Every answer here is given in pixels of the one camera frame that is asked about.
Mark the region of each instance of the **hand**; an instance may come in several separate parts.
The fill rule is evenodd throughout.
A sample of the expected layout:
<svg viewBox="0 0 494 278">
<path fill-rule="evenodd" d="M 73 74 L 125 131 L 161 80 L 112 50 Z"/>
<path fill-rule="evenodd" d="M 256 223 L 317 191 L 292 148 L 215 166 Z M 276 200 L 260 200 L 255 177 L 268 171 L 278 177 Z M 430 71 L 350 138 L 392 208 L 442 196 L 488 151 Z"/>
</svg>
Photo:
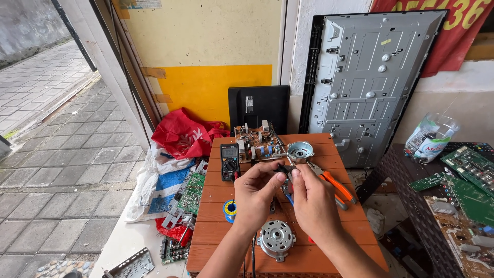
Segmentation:
<svg viewBox="0 0 494 278">
<path fill-rule="evenodd" d="M 320 179 L 308 164 L 291 172 L 297 222 L 314 242 L 321 243 L 344 234 L 334 200 L 334 187 Z"/>
<path fill-rule="evenodd" d="M 237 215 L 234 226 L 249 229 L 254 235 L 266 223 L 276 189 L 287 179 L 285 174 L 273 172 L 278 164 L 285 162 L 257 163 L 235 180 Z"/>
</svg>

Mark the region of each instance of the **solder wire spool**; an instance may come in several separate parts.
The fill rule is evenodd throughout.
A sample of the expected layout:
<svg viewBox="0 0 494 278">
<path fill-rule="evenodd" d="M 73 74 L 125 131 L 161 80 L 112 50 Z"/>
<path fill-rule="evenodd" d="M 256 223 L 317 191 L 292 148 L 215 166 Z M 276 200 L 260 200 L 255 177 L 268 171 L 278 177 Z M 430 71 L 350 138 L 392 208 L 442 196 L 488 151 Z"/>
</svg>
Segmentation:
<svg viewBox="0 0 494 278">
<path fill-rule="evenodd" d="M 237 202 L 235 200 L 226 201 L 223 205 L 223 213 L 225 214 L 226 221 L 233 223 L 237 215 Z"/>
</svg>

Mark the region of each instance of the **circuit board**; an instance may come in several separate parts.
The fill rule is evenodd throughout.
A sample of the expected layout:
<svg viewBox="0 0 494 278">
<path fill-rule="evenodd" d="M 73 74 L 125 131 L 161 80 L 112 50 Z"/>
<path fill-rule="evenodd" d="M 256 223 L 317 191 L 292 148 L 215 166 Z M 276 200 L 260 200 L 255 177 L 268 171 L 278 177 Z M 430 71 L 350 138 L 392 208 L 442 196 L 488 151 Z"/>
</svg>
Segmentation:
<svg viewBox="0 0 494 278">
<path fill-rule="evenodd" d="M 240 163 L 276 159 L 276 154 L 284 153 L 283 142 L 276 135 L 273 125 L 262 121 L 260 128 L 244 126 L 235 127 L 235 141 L 239 144 Z"/>
<path fill-rule="evenodd" d="M 431 209 L 434 204 L 432 197 L 425 196 L 425 201 Z M 475 235 L 494 238 L 493 235 L 483 232 L 483 227 L 468 219 L 461 210 L 455 214 L 437 213 L 431 209 L 446 242 L 467 278 L 492 278 L 494 272 L 494 251 L 492 248 L 477 246 L 472 242 Z M 460 246 L 476 248 L 476 251 L 463 251 Z"/>
<path fill-rule="evenodd" d="M 494 199 L 472 183 L 448 175 L 444 177 L 465 215 L 494 227 Z"/>
<path fill-rule="evenodd" d="M 185 260 L 189 257 L 190 241 L 182 247 L 178 240 L 165 236 L 161 241 L 161 264 L 169 264 L 176 261 Z"/>
<path fill-rule="evenodd" d="M 177 207 L 183 209 L 184 212 L 193 212 L 197 215 L 203 193 L 204 179 L 205 176 L 199 173 L 193 173 L 190 176 L 190 180 L 180 197 L 180 201 L 178 201 Z"/>
<path fill-rule="evenodd" d="M 414 181 L 414 182 L 410 183 L 409 186 L 415 192 L 419 192 L 419 191 L 426 190 L 428 188 L 434 187 L 436 185 L 439 185 L 439 183 L 441 182 L 441 179 L 442 178 L 443 178 L 443 176 L 441 176 L 441 174 L 435 173 L 435 174 L 433 174 L 432 176 L 430 176 L 428 178 L 424 178 L 424 179 L 421 179 L 421 180 L 418 180 L 418 181 Z"/>
<path fill-rule="evenodd" d="M 448 166 L 494 197 L 494 163 L 463 146 L 441 158 Z"/>
</svg>

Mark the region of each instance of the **red banner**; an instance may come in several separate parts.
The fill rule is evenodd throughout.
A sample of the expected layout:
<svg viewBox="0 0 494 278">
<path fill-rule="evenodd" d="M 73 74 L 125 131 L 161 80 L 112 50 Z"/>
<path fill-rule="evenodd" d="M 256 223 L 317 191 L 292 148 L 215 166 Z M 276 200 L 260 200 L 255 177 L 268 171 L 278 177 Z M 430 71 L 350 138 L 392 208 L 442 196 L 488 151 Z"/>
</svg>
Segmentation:
<svg viewBox="0 0 494 278">
<path fill-rule="evenodd" d="M 449 9 L 420 77 L 459 70 L 468 49 L 492 10 L 492 0 L 374 0 L 371 12 Z"/>
</svg>

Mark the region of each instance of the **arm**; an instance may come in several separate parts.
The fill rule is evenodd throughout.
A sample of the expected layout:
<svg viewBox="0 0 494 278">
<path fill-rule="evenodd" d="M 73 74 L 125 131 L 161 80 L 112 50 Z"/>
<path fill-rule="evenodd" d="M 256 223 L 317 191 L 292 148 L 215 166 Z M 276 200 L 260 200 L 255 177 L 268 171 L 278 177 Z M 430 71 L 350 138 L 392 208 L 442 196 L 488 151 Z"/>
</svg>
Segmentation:
<svg viewBox="0 0 494 278">
<path fill-rule="evenodd" d="M 333 186 L 321 180 L 307 164 L 291 172 L 295 217 L 344 278 L 389 277 L 341 225 Z"/>
<path fill-rule="evenodd" d="M 198 278 L 236 277 L 252 244 L 252 238 L 266 223 L 271 199 L 286 179 L 274 174 L 283 161 L 257 163 L 235 181 L 237 215 Z"/>
</svg>

